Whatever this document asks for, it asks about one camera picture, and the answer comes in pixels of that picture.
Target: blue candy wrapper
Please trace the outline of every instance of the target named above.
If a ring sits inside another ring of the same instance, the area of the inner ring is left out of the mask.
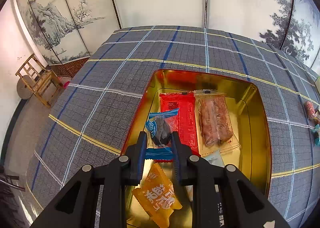
[[[315,139],[315,145],[316,146],[320,146],[320,138],[319,138],[319,136],[320,136],[320,126],[319,126],[319,124],[317,124],[315,126],[315,128],[311,130],[311,132],[313,133],[313,137]]]
[[[146,159],[171,161],[171,132],[177,129],[179,108],[165,112],[149,113],[145,127],[148,130]]]

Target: red snack package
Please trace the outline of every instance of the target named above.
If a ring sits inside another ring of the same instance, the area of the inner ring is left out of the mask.
[[[161,112],[179,108],[172,131],[177,131],[181,143],[190,146],[193,154],[199,155],[193,93],[161,93],[160,98]]]

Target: white wall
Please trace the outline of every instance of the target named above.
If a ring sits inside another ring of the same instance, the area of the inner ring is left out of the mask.
[[[19,77],[15,73],[32,53],[14,2],[7,0],[0,11],[0,151],[12,115],[21,100],[17,94]]]

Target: pink object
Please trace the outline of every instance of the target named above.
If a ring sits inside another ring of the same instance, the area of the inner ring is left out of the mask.
[[[70,81],[67,81],[67,82],[64,84],[63,87],[64,87],[64,88],[68,87],[69,83],[70,83]]]
[[[312,102],[306,101],[304,103],[304,106],[305,106],[306,111],[307,111],[308,119],[310,119],[310,120],[313,119],[314,116],[316,115],[316,113],[315,113],[315,109],[313,108]]]

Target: transparent plastic wrapper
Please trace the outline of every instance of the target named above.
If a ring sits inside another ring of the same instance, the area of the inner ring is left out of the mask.
[[[165,112],[149,113],[145,124],[148,136],[146,159],[155,159],[158,162],[171,161],[171,132],[178,124],[179,108]]]
[[[132,191],[150,218],[160,227],[169,227],[169,217],[182,205],[176,198],[172,182],[164,174],[159,164],[153,164],[145,182]]]
[[[317,124],[314,129],[311,130],[313,138],[315,139],[315,145],[320,146],[320,126]]]
[[[216,165],[220,167],[224,167],[225,164],[223,163],[222,157],[220,155],[220,150],[217,150],[216,152],[209,154],[208,156],[204,157],[205,160],[207,160],[211,165]],[[186,191],[189,197],[189,201],[193,201],[193,186],[189,185],[186,186]]]
[[[320,113],[319,113],[319,111],[316,112],[313,120],[315,121],[316,124],[320,124]]]
[[[193,92],[161,93],[160,99],[162,112],[179,108],[172,131],[177,131],[181,143],[188,145],[193,154],[199,155]]]
[[[200,109],[199,109],[200,101],[204,100],[204,99],[212,99],[212,97],[216,96],[216,95],[223,96],[223,94],[218,93],[216,91],[212,91],[212,90],[197,90],[194,92],[194,95],[195,95],[195,99],[196,99],[196,102],[195,102],[196,124],[197,124],[197,126],[201,126],[201,118],[200,118],[201,115],[200,115]],[[231,126],[231,129],[232,129],[229,114],[228,114],[228,124]],[[239,151],[240,151],[241,146],[239,144],[237,137],[234,134],[231,136],[231,138],[229,138],[225,142],[216,142],[216,143],[213,143],[211,146],[205,145],[205,141],[204,141],[201,127],[200,128],[197,127],[197,137],[198,137],[198,149],[199,149],[199,154],[201,155],[201,157],[205,157],[205,156],[207,156],[217,150],[220,150],[221,154],[228,152],[228,151],[231,151],[236,148],[239,148]]]
[[[203,143],[220,145],[230,139],[233,131],[224,95],[201,97],[198,102]]]
[[[312,102],[306,101],[304,103],[304,107],[306,109],[308,119],[310,119],[310,120],[313,119],[316,116],[316,112],[315,112],[315,109],[313,108]]]

